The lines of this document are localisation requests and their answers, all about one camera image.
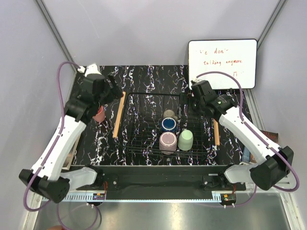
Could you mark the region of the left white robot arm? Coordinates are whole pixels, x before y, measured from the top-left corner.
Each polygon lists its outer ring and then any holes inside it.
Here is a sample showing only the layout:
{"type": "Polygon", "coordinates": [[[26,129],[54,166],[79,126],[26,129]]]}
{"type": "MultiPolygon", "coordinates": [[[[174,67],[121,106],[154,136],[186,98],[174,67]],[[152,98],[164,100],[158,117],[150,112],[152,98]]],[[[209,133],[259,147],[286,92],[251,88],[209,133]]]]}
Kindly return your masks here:
{"type": "Polygon", "coordinates": [[[94,166],[62,172],[63,164],[76,139],[85,130],[102,105],[123,96],[113,74],[88,74],[83,79],[81,94],[69,99],[59,126],[39,160],[31,169],[23,169],[19,179],[32,192],[54,203],[61,202],[67,193],[82,186],[97,190],[103,186],[103,171],[94,166]]]}

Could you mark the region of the light green cup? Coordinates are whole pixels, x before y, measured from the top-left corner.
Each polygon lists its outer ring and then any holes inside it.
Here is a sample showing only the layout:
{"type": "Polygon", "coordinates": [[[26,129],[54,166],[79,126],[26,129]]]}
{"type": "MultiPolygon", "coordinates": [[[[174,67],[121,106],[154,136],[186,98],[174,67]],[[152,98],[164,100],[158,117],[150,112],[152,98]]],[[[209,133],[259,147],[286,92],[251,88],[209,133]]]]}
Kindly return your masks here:
{"type": "Polygon", "coordinates": [[[188,151],[193,145],[193,133],[190,130],[183,130],[178,138],[177,145],[180,150],[188,151]]]}

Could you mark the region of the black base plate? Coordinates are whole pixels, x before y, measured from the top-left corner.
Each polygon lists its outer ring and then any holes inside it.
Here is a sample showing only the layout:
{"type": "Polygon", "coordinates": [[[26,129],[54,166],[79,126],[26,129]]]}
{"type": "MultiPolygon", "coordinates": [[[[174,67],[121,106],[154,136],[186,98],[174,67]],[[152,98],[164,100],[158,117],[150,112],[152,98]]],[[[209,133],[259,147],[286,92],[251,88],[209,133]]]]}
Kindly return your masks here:
{"type": "Polygon", "coordinates": [[[204,200],[211,192],[244,191],[221,179],[225,166],[98,166],[107,200],[204,200]]]}

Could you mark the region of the books at right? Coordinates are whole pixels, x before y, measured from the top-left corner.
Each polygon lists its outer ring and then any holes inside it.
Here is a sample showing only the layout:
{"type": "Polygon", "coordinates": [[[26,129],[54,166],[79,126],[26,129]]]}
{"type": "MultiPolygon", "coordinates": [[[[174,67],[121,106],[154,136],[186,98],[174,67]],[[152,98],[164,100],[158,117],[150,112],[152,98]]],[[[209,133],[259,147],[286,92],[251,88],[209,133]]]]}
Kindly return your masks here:
{"type": "MultiPolygon", "coordinates": [[[[273,141],[274,143],[278,144],[278,133],[268,132],[264,130],[260,130],[269,140],[273,141]]],[[[241,164],[251,164],[256,163],[256,159],[250,153],[249,149],[244,146],[243,148],[243,155],[241,159],[241,164]]]]}

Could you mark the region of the dark blue mug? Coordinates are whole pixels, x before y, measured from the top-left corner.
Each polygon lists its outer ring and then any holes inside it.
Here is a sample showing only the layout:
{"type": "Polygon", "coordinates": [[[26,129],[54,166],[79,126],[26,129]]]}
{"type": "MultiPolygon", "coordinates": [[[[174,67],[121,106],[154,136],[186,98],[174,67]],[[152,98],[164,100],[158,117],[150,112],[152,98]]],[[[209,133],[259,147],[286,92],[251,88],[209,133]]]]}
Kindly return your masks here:
{"type": "Polygon", "coordinates": [[[166,117],[161,122],[161,129],[164,132],[175,132],[177,130],[177,121],[174,118],[166,117]]]}

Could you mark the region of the black marble mat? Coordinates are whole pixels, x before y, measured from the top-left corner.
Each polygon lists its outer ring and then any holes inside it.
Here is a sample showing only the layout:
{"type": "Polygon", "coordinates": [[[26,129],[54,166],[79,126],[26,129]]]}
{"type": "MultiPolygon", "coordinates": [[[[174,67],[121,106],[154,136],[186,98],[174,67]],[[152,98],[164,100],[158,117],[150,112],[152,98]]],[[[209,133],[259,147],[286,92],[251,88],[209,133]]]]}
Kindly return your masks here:
{"type": "Polygon", "coordinates": [[[128,107],[123,110],[118,137],[113,138],[119,101],[104,106],[105,120],[92,121],[82,132],[72,166],[228,165],[249,159],[243,144],[228,129],[219,129],[220,145],[216,146],[211,120],[191,121],[188,108],[180,107],[179,95],[189,89],[187,66],[101,66],[100,70],[114,75],[127,94],[128,107]],[[159,150],[166,109],[177,112],[180,129],[193,132],[190,152],[165,155],[159,150]]]}

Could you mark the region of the white whiteboard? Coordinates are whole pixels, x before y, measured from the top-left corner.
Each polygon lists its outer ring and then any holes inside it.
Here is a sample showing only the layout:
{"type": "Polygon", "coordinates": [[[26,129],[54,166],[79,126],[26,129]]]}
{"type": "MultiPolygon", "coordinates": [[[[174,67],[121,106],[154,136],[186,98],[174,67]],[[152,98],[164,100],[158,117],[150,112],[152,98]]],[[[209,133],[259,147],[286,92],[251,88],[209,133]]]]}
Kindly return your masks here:
{"type": "Polygon", "coordinates": [[[193,80],[207,80],[214,90],[238,89],[238,85],[219,71],[235,78],[241,88],[252,89],[256,83],[256,39],[191,40],[188,43],[189,87],[193,80]]]}

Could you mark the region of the Tale of Two Cities book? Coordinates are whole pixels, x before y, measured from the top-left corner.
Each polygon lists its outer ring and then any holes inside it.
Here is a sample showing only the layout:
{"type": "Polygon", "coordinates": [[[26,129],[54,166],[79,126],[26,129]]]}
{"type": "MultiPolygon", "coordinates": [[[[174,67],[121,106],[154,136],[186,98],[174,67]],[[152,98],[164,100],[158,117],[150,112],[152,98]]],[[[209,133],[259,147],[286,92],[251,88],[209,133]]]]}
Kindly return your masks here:
{"type": "Polygon", "coordinates": [[[73,158],[74,158],[74,156],[76,154],[76,149],[78,147],[78,143],[79,143],[80,137],[81,136],[77,137],[74,145],[72,146],[69,154],[67,155],[66,160],[64,161],[64,164],[62,166],[62,170],[69,170],[70,169],[72,161],[73,161],[73,158]]]}

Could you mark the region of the beige mug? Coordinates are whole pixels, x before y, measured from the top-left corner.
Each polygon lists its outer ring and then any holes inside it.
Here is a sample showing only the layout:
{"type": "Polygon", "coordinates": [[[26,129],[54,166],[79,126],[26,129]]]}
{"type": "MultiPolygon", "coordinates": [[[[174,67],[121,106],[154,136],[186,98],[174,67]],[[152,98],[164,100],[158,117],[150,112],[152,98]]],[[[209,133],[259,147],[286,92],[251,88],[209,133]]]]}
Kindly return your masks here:
{"type": "Polygon", "coordinates": [[[176,116],[175,112],[171,109],[166,109],[163,112],[163,118],[173,118],[174,120],[178,120],[178,117],[176,116]]]}

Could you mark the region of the pink cup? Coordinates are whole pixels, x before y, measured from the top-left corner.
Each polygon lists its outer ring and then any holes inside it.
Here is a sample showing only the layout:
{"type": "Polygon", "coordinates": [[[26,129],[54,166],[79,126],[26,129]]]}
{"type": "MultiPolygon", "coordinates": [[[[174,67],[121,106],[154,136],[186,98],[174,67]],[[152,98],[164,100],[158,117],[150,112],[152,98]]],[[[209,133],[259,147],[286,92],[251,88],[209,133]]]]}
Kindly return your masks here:
{"type": "Polygon", "coordinates": [[[98,122],[98,123],[101,123],[105,120],[105,111],[104,111],[104,108],[103,106],[100,106],[97,114],[95,116],[93,116],[93,119],[94,121],[98,122]]]}

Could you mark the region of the lilac mug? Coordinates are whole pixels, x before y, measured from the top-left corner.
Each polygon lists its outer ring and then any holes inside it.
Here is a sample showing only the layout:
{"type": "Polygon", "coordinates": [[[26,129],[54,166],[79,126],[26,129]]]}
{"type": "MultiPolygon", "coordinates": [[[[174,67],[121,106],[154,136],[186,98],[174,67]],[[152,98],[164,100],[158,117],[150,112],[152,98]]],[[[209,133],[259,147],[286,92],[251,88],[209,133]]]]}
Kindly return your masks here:
{"type": "Polygon", "coordinates": [[[159,138],[159,149],[163,154],[170,155],[177,148],[177,137],[172,132],[163,132],[159,138]]]}

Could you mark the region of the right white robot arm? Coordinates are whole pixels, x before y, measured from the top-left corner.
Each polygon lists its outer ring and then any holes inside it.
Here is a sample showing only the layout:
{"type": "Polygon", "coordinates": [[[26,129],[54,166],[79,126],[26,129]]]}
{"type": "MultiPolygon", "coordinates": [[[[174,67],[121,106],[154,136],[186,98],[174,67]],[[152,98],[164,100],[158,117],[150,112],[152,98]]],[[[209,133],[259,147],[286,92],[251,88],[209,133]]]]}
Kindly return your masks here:
{"type": "Polygon", "coordinates": [[[219,96],[206,80],[192,84],[192,108],[194,111],[215,119],[231,131],[254,156],[256,163],[229,166],[218,177],[218,185],[224,190],[235,183],[254,182],[262,190],[269,190],[290,172],[294,152],[266,137],[248,119],[228,95],[219,96]]]}

